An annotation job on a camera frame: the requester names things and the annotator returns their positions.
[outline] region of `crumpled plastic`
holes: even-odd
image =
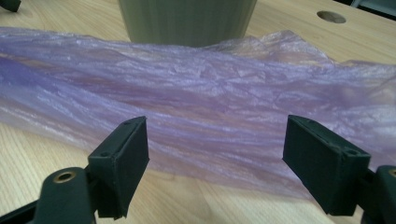
[[[194,49],[0,28],[0,121],[93,150],[146,116],[150,169],[294,197],[308,193],[281,160],[288,114],[394,164],[395,78],[291,31]]]

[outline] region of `wooden surface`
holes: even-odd
[[[317,16],[320,10],[341,14],[346,23],[324,21]],[[0,9],[0,26],[128,40],[116,0],[24,0],[18,13]],[[247,35],[285,29],[338,62],[396,62],[396,23],[356,8],[327,0],[259,0]],[[84,167],[87,156],[86,151],[0,123],[0,215],[35,200],[52,172]],[[360,216],[358,209],[354,217],[330,217],[313,201],[148,170],[128,218],[115,223],[359,223]]]

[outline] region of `small hole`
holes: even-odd
[[[319,11],[317,15],[329,22],[334,22],[334,23],[345,23],[347,20],[341,16],[340,14],[337,14],[335,12],[330,12],[330,11]]]
[[[346,153],[349,154],[349,155],[354,155],[354,156],[359,154],[359,152],[357,150],[353,150],[353,149],[348,149],[346,151]]]
[[[396,169],[389,170],[389,173],[390,173],[391,175],[393,175],[393,177],[396,177]]]
[[[76,176],[75,172],[66,171],[61,174],[56,175],[55,178],[53,179],[53,182],[55,182],[57,184],[61,184],[61,183],[64,183],[64,182],[67,182],[67,181],[73,179],[75,176]]]

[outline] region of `purple plastic bag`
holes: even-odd
[[[281,160],[288,114],[396,160],[396,66],[335,63],[290,31],[193,49],[0,28],[0,120],[93,150],[148,117],[149,167],[307,196]]]

